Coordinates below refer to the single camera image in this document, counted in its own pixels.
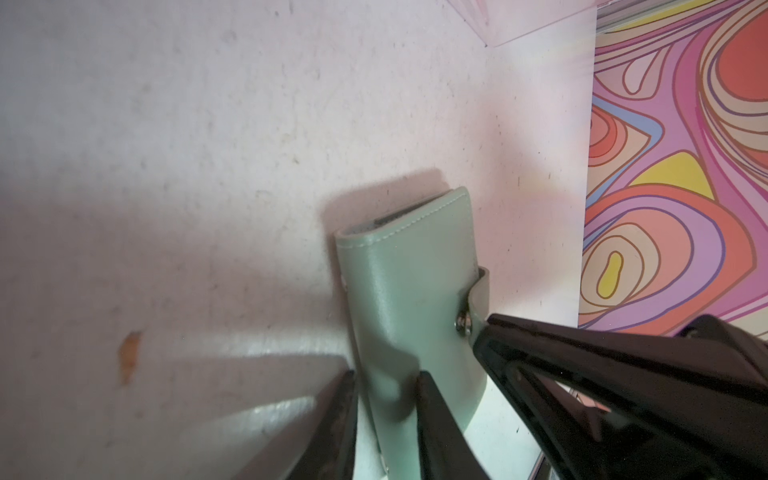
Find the red shape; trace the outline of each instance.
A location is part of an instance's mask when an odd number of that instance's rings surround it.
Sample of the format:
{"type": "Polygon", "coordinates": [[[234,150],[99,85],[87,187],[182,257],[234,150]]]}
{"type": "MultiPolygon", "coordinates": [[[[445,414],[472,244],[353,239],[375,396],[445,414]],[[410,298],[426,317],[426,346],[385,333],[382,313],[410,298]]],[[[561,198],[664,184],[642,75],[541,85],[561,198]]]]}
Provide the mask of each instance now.
{"type": "Polygon", "coordinates": [[[768,100],[768,10],[726,43],[717,63],[723,86],[743,100],[768,100]]]}
{"type": "Polygon", "coordinates": [[[616,143],[616,136],[618,136],[618,126],[613,116],[605,113],[599,108],[593,108],[592,113],[597,115],[608,127],[608,132],[597,143],[590,145],[589,156],[590,158],[602,157],[609,151],[616,143]]]}
{"type": "Polygon", "coordinates": [[[753,150],[752,148],[747,148],[744,146],[742,146],[742,149],[744,150],[745,154],[752,157],[752,160],[756,161],[763,167],[768,168],[768,152],[753,150]]]}

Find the white wall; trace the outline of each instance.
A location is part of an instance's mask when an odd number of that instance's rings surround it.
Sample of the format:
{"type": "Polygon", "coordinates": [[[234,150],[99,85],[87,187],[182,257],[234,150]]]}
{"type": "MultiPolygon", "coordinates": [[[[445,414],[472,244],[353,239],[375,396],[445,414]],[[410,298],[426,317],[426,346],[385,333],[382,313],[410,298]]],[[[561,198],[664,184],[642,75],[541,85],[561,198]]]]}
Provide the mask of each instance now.
{"type": "MultiPolygon", "coordinates": [[[[277,477],[350,358],[328,233],[446,185],[495,309],[575,324],[593,48],[594,11],[492,49],[443,0],[3,2],[0,478],[277,477]]],[[[502,403],[468,437],[524,478],[502,403]]]]}

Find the metal screw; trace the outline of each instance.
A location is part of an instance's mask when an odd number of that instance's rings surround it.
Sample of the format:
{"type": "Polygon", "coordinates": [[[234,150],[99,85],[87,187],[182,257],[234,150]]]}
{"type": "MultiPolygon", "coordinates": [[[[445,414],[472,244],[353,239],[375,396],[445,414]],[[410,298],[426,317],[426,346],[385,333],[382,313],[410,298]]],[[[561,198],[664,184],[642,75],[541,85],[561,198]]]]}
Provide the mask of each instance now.
{"type": "Polygon", "coordinates": [[[456,318],[456,331],[461,336],[469,336],[472,333],[472,318],[469,312],[464,312],[456,318]]]}

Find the dirt speck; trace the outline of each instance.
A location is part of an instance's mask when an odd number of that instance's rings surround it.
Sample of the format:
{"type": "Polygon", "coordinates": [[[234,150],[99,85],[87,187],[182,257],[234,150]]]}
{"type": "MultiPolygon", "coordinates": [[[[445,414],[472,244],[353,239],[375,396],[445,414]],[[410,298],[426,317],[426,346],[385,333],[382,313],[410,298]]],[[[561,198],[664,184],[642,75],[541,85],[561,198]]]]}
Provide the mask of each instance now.
{"type": "Polygon", "coordinates": [[[118,349],[120,384],[123,386],[130,384],[131,378],[134,376],[139,360],[139,343],[141,343],[141,332],[131,332],[128,333],[118,349]]]}
{"type": "Polygon", "coordinates": [[[221,41],[223,41],[227,45],[232,45],[237,43],[237,32],[234,30],[227,30],[226,32],[221,34],[221,41]]]}

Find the stitching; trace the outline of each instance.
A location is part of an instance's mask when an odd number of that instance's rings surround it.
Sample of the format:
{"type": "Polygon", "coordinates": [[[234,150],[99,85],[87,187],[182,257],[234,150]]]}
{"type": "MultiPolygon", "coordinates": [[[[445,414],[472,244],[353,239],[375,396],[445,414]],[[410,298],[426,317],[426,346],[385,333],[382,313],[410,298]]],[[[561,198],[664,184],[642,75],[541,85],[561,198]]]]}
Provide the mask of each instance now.
{"type": "Polygon", "coordinates": [[[396,235],[396,234],[402,232],[406,228],[412,226],[414,223],[418,223],[418,222],[424,220],[425,218],[429,217],[430,215],[439,212],[440,210],[442,210],[443,208],[446,208],[448,205],[452,204],[453,202],[457,201],[458,199],[460,199],[462,197],[466,197],[466,196],[467,196],[467,194],[461,194],[458,197],[454,198],[453,200],[449,201],[447,204],[441,205],[440,207],[435,208],[431,212],[427,212],[426,214],[423,214],[419,218],[416,218],[416,219],[412,220],[411,222],[407,223],[406,225],[403,225],[402,227],[400,227],[399,229],[395,230],[394,232],[386,234],[384,237],[378,238],[378,239],[373,240],[373,241],[369,241],[369,242],[365,242],[365,243],[360,243],[358,245],[345,245],[345,246],[339,245],[338,247],[339,248],[343,248],[343,249],[369,247],[369,246],[373,245],[374,243],[381,242],[383,240],[386,240],[386,239],[390,238],[393,235],[396,235]]]}

